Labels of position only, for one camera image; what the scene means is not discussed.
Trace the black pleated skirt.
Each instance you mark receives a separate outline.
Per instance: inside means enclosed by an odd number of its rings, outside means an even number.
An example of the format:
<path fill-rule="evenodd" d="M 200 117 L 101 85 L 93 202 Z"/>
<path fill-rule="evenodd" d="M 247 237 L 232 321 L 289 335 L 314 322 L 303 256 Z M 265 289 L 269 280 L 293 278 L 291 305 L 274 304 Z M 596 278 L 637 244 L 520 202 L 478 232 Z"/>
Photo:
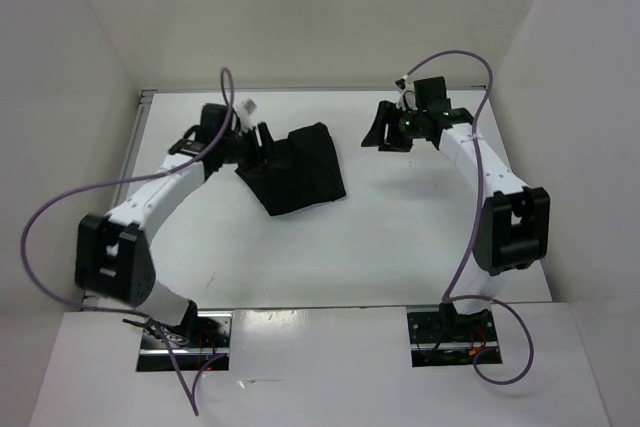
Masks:
<path fill-rule="evenodd" d="M 238 166 L 236 174 L 272 217 L 346 196 L 333 139 L 321 122 L 274 139 L 270 160 Z"/>

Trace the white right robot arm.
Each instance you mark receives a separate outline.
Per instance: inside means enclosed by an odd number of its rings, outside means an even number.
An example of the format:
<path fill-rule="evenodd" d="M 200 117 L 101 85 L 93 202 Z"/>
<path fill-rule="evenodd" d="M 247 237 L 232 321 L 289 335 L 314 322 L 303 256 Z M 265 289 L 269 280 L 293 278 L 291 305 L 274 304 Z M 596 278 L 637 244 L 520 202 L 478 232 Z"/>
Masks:
<path fill-rule="evenodd" d="M 362 144 L 381 152 L 408 152 L 425 140 L 443 154 L 477 196 L 472 238 L 463 259 L 474 272 L 456 272 L 439 305 L 438 327 L 462 339 L 486 317 L 491 299 L 512 277 L 547 253 L 551 200 L 513 173 L 487 143 L 465 108 L 452 106 L 444 78 L 396 82 L 399 98 L 379 103 Z"/>

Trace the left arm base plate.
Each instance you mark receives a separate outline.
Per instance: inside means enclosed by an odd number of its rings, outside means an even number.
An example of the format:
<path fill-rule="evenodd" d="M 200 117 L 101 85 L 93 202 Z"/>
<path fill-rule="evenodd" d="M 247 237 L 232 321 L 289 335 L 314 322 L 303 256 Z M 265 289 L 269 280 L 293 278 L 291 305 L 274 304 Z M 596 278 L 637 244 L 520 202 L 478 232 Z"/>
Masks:
<path fill-rule="evenodd" d="M 230 363 L 232 311 L 204 310 L 188 340 L 167 334 L 177 364 L 187 372 L 227 371 Z M 142 331 L 136 371 L 142 373 L 172 371 L 169 352 L 159 335 L 148 328 Z"/>

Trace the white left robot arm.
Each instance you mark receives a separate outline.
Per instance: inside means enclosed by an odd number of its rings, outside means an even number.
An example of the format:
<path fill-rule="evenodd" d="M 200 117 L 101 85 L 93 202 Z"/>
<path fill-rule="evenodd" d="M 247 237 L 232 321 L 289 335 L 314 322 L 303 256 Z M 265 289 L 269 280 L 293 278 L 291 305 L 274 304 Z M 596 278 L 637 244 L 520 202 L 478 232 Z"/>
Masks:
<path fill-rule="evenodd" d="M 233 109 L 204 105 L 199 123 L 168 149 L 151 179 L 106 214 L 86 215 L 78 226 L 76 285 L 141 309 L 150 335 L 192 344 L 202 326 L 197 305 L 158 280 L 151 243 L 174 210 L 223 165 L 259 158 L 255 109 L 250 99 Z"/>

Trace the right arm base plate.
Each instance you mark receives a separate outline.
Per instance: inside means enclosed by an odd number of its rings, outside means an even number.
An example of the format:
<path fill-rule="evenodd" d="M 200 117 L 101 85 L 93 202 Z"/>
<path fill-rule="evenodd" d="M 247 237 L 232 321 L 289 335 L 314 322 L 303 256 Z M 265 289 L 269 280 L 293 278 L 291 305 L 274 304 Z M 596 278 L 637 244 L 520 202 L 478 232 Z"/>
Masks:
<path fill-rule="evenodd" d="M 485 309 L 446 319 L 437 306 L 406 311 L 413 368 L 501 364 L 492 313 Z"/>

